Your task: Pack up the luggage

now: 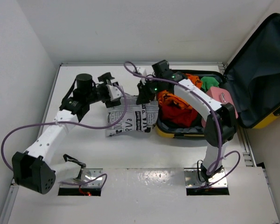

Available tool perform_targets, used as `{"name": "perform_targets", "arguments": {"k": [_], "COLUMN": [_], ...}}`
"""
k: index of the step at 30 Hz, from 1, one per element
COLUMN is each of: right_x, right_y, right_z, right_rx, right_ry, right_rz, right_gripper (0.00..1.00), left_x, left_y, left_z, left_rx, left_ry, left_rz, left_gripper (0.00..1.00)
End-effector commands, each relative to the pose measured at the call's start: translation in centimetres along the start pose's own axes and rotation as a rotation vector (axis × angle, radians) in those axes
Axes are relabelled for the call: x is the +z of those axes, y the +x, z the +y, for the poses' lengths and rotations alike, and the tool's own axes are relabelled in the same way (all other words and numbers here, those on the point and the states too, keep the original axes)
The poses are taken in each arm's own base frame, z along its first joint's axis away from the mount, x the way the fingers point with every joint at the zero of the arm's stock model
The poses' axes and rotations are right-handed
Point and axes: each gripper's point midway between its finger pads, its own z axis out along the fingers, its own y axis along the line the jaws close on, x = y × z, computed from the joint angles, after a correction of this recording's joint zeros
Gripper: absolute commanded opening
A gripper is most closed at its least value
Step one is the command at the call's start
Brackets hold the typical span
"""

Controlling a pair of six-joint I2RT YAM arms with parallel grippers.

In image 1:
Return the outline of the green microfiber towel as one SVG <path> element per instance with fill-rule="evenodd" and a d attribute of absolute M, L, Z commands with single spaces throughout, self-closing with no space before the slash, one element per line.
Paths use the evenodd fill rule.
<path fill-rule="evenodd" d="M 219 82 L 214 77 L 202 77 L 200 81 L 202 82 L 201 89 L 204 92 L 207 92 L 211 87 L 219 86 Z"/>

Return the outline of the newspaper print cloth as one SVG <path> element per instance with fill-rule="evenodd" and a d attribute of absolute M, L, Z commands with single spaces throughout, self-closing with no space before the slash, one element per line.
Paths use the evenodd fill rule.
<path fill-rule="evenodd" d="M 136 95 L 124 93 L 119 85 L 113 89 L 118 91 L 120 105 L 107 109 L 107 124 L 112 126 L 105 129 L 106 137 L 129 131 L 149 133 L 158 119 L 158 102 L 138 105 Z"/>

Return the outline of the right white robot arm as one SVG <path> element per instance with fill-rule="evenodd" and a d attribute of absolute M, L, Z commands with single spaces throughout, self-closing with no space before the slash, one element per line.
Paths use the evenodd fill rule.
<path fill-rule="evenodd" d="M 166 60 L 155 63 L 152 68 L 152 76 L 137 67 L 131 72 L 140 78 L 137 103 L 149 103 L 161 91 L 172 91 L 201 115 L 208 144 L 200 170 L 201 177 L 208 181 L 221 170 L 225 149 L 237 132 L 235 108 L 231 103 L 223 104 L 208 96 L 184 74 L 171 70 Z"/>

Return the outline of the pink box with handle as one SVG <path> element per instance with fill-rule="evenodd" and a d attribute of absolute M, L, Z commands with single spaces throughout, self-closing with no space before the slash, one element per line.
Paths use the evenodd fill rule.
<path fill-rule="evenodd" d="M 219 102 L 220 105 L 226 105 L 227 103 L 232 104 L 232 106 L 234 107 L 234 110 L 235 110 L 235 117 L 236 117 L 236 119 L 238 118 L 237 109 L 235 108 L 235 104 L 232 100 L 231 94 L 226 89 L 212 86 L 208 90 L 206 90 L 206 87 L 201 87 L 201 90 L 203 92 L 205 92 L 205 94 L 208 95 L 210 98 Z M 212 106 L 212 109 L 214 112 L 216 112 L 220 108 L 221 108 L 221 106 L 218 108 L 214 108 Z M 201 125 L 203 128 L 205 128 L 206 120 L 204 119 L 203 115 L 200 112 L 198 112 L 198 115 L 201 116 Z"/>

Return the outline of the orange black patterned cloth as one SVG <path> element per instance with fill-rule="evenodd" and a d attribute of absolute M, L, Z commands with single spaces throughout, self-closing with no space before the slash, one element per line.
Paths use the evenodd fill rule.
<path fill-rule="evenodd" d="M 196 87 L 201 89 L 203 82 L 200 80 L 198 76 L 194 76 L 191 74 L 184 74 Z M 189 105 L 185 100 L 176 95 L 170 93 L 169 91 L 161 91 L 157 94 L 157 100 L 159 106 L 177 106 L 183 110 L 192 110 L 193 107 Z"/>

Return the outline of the dark red cloth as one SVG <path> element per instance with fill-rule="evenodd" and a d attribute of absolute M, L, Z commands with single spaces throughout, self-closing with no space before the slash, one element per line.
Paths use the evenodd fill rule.
<path fill-rule="evenodd" d="M 178 127 L 189 128 L 197 116 L 198 112 L 194 109 L 181 109 L 172 105 L 161 107 L 161 119 L 163 121 L 169 121 Z"/>

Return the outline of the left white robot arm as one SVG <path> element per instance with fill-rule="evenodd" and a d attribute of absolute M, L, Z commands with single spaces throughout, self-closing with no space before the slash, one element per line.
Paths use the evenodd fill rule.
<path fill-rule="evenodd" d="M 106 107 L 120 105 L 123 94 L 118 82 L 107 72 L 98 77 L 82 73 L 74 79 L 63 97 L 59 110 L 47 129 L 23 153 L 16 152 L 12 157 L 14 180 L 17 185 L 40 194 L 48 193 L 57 182 L 72 179 L 75 184 L 83 184 L 82 172 L 86 164 L 64 154 L 62 164 L 52 166 L 51 160 L 64 138 L 90 110 L 90 105 L 103 102 Z"/>

